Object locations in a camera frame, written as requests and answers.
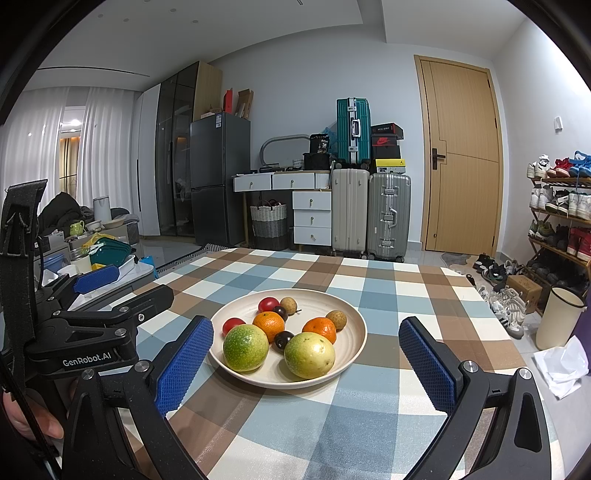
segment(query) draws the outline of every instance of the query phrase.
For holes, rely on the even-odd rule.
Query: drawer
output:
[[[294,226],[321,226],[330,228],[332,212],[330,210],[294,210]]]
[[[234,177],[234,192],[271,190],[272,173],[253,173]]]
[[[294,210],[330,210],[332,192],[294,192]]]
[[[330,246],[330,228],[316,226],[295,226],[294,243],[303,245],[328,245]]]
[[[314,172],[273,174],[273,190],[301,190],[313,188]]]

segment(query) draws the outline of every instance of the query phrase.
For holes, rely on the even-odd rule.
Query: blue container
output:
[[[58,254],[55,257],[43,259],[43,268],[51,270],[57,274],[57,271],[64,266],[64,254]]]

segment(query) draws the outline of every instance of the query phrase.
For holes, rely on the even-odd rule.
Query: paper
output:
[[[581,377],[589,373],[589,360],[578,338],[565,346],[534,353],[535,364],[550,391],[560,400],[581,386]]]

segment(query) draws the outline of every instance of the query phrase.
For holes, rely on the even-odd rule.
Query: teal suitcase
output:
[[[367,170],[371,159],[371,119],[365,98],[336,101],[339,159]]]

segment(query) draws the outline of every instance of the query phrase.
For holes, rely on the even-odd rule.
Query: refrigerator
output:
[[[198,245],[244,241],[242,196],[232,177],[251,169],[251,123],[217,113],[191,123],[191,203]]]

